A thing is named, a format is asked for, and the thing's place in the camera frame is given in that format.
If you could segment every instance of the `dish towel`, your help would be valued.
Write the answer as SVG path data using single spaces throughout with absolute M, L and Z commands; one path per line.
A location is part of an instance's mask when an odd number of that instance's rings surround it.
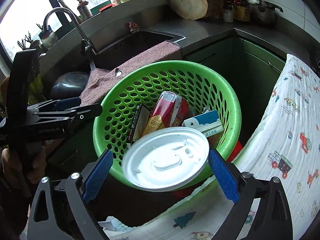
M 88 83 L 80 96 L 81 106 L 100 102 L 111 88 L 136 69 L 165 60 L 182 60 L 181 47 L 174 42 L 164 41 L 120 65 L 118 67 L 122 73 L 120 76 L 117 76 L 115 71 L 98 68 L 92 70 Z

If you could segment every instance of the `cabinet handle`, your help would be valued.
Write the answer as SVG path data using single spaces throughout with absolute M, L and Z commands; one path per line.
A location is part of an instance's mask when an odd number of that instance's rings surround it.
M 206 57 L 202 62 L 200 62 L 199 64 L 202 64 L 202 63 L 204 63 L 204 62 L 206 62 L 206 61 L 208 61 L 208 60 L 210 60 L 210 59 L 213 59 L 214 57 L 216 57 L 216 54 L 215 53 L 213 53 L 211 56 L 209 56 L 209 57 Z
M 269 64 L 269 66 L 270 67 L 272 67 L 274 70 L 276 70 L 276 71 L 278 71 L 278 72 L 280 72 L 275 66 L 273 66 L 272 64 L 271 64 L 271 62 L 270 61 L 268 61 L 268 64 Z

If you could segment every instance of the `white cloth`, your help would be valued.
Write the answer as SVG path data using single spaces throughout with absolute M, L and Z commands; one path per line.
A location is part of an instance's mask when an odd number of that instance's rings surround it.
M 319 210 L 319 87 L 320 79 L 311 69 L 288 54 L 263 119 L 234 160 L 241 172 L 248 171 L 259 179 L 281 179 L 290 206 L 293 239 L 304 234 Z M 238 239 L 247 235 L 258 204 L 255 200 Z M 126 231 L 131 230 L 127 232 L 105 232 L 111 240 L 209 240 L 232 206 L 211 177 L 151 222 L 138 228 L 127 227 Z

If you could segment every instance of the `metal pot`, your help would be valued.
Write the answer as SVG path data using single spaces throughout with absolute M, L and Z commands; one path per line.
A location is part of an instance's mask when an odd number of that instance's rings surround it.
M 271 2 L 262 0 L 248 0 L 251 10 L 251 18 L 262 25 L 273 25 L 276 21 L 275 9 L 283 13 L 283 9 Z

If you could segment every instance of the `metal screw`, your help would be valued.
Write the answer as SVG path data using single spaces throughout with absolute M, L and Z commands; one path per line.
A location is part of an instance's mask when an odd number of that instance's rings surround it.
M 43 177 L 43 178 L 41 179 L 41 182 L 42 182 L 42 183 L 46 183 L 48 180 L 49 180 L 48 177 Z
M 280 182 L 280 179 L 278 177 L 273 177 L 272 180 L 275 183 L 279 183 Z
M 78 172 L 72 173 L 71 174 L 71 179 L 78 179 L 80 174 Z
M 249 172 L 245 171 L 245 172 L 242 173 L 242 177 L 248 179 L 248 178 L 251 177 L 251 174 Z

